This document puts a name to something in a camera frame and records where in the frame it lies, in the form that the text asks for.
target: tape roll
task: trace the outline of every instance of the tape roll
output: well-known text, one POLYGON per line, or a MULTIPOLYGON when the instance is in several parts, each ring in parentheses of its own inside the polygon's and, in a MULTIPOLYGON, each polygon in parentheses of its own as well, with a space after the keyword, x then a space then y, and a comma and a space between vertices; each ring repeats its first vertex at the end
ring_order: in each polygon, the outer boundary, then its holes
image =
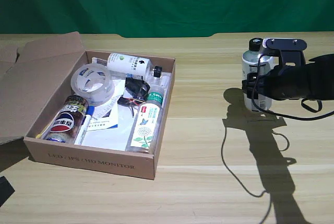
POLYGON ((77 69, 72 75, 71 87, 94 107, 106 103, 114 93, 111 73, 101 64, 87 64, 77 69))

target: marker pen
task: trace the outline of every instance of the marker pen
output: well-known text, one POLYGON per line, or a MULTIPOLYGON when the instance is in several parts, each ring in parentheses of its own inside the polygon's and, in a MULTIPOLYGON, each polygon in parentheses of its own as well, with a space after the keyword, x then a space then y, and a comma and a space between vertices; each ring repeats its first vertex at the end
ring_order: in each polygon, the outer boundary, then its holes
POLYGON ((80 127, 78 136, 76 137, 75 141, 74 141, 74 145, 81 145, 83 138, 85 137, 90 119, 92 118, 92 115, 94 113, 94 109, 95 107, 93 107, 92 105, 88 106, 87 108, 87 113, 85 116, 85 119, 83 120, 83 123, 80 127))

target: blue marker cap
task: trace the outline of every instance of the blue marker cap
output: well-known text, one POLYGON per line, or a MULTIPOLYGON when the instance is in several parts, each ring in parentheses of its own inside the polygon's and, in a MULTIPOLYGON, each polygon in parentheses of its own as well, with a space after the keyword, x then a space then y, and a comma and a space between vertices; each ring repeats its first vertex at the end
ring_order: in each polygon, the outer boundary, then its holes
POLYGON ((93 113, 94 113, 94 109, 95 109, 95 107, 94 107, 94 106, 92 106, 92 105, 89 105, 89 106, 88 106, 88 108, 87 108, 87 113, 86 113, 86 114, 88 114, 88 115, 92 116, 92 115, 93 115, 93 113))

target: cardboard box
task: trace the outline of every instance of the cardboard box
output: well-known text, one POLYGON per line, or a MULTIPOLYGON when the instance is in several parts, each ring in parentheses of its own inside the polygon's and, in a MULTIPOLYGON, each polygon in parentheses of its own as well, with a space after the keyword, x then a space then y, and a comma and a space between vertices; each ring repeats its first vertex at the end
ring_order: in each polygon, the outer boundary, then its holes
POLYGON ((24 137, 36 162, 154 179, 175 77, 175 59, 142 56, 171 73, 154 153, 140 154, 35 139, 72 94, 70 79, 92 57, 108 59, 111 52, 85 50, 80 34, 72 32, 0 51, 0 143, 24 137))

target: box flap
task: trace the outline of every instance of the box flap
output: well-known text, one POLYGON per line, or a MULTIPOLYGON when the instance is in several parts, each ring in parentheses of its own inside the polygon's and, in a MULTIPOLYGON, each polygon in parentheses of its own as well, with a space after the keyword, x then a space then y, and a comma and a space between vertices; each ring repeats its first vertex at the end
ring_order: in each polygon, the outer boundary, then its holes
POLYGON ((52 56, 81 52, 83 50, 84 47, 81 43, 80 34, 78 32, 71 32, 28 42, 17 62, 39 60, 52 56))
POLYGON ((87 61, 84 53, 78 33, 27 44, 19 60, 0 80, 2 142, 23 137, 29 132, 52 95, 73 73, 76 64, 83 58, 87 61))
POLYGON ((15 64, 17 58, 17 46, 7 45, 0 49, 0 79, 15 64))

